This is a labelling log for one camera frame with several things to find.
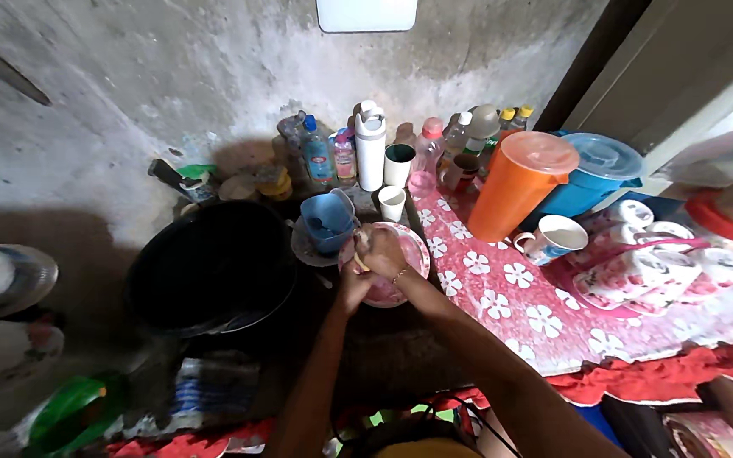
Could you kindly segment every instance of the spoon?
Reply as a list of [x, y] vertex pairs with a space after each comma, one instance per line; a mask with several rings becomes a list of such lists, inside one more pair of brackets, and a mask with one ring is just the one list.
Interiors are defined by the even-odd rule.
[[313, 229], [314, 231], [324, 230], [324, 231], [327, 231], [327, 232], [329, 232], [329, 233], [331, 233], [333, 235], [339, 235], [339, 234], [341, 234], [341, 232], [339, 232], [339, 231], [333, 231], [329, 227], [325, 227], [321, 223], [321, 218], [315, 218], [315, 217], [313, 217], [313, 218], [307, 218], [307, 226], [309, 226], [310, 229]]

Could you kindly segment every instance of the black bucket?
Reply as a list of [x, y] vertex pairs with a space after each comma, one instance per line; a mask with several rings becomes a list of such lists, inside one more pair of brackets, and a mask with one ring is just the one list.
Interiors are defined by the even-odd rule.
[[231, 332], [275, 312], [296, 268], [279, 214], [231, 201], [189, 213], [151, 239], [129, 269], [124, 300], [157, 334]]

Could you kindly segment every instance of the pink floral tablecloth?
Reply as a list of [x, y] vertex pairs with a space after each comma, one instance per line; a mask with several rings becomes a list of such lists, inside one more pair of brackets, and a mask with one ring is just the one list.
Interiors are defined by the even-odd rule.
[[433, 269], [454, 304], [543, 376], [607, 356], [628, 363], [666, 358], [685, 341], [733, 343], [733, 289], [701, 306], [672, 306], [662, 317], [601, 316], [552, 285], [510, 243], [474, 238], [465, 222], [475, 200], [439, 191], [413, 199]]

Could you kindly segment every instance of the blue container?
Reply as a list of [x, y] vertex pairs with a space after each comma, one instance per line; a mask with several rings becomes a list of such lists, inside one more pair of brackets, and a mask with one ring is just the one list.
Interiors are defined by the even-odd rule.
[[573, 217], [592, 209], [621, 187], [641, 187], [643, 157], [633, 148], [598, 134], [562, 136], [574, 146], [580, 158], [578, 168], [568, 175], [568, 184], [558, 185], [520, 224], [532, 231], [546, 214]]
[[[348, 209], [341, 197], [334, 193], [314, 195], [305, 199], [301, 202], [301, 217], [305, 220], [305, 227], [313, 246], [321, 254], [337, 252], [351, 237], [355, 228], [352, 209]], [[322, 226], [340, 234], [334, 235], [324, 229], [311, 229], [307, 223], [310, 218], [321, 219]]]

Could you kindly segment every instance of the orange pitcher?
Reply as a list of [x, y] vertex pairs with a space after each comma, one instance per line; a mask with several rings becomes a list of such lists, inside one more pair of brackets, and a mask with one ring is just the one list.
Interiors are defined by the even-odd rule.
[[557, 184], [578, 167], [578, 151], [554, 135], [524, 131], [497, 143], [496, 161], [468, 218], [480, 240], [507, 237]]

